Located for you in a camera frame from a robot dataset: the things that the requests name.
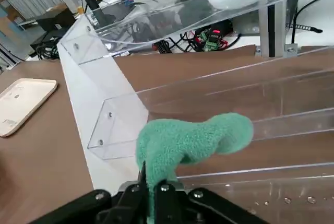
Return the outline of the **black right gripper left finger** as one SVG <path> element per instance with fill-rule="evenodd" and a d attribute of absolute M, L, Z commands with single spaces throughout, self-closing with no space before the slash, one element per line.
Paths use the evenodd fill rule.
<path fill-rule="evenodd" d="M 146 164 L 137 181 L 121 185 L 115 195 L 93 190 L 45 215 L 34 223 L 147 223 Z"/>

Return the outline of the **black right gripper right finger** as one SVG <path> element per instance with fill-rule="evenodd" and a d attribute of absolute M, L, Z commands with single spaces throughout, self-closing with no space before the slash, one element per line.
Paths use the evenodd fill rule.
<path fill-rule="evenodd" d="M 154 223 L 266 223 L 265 220 L 204 188 L 186 192 L 177 182 L 154 187 Z"/>

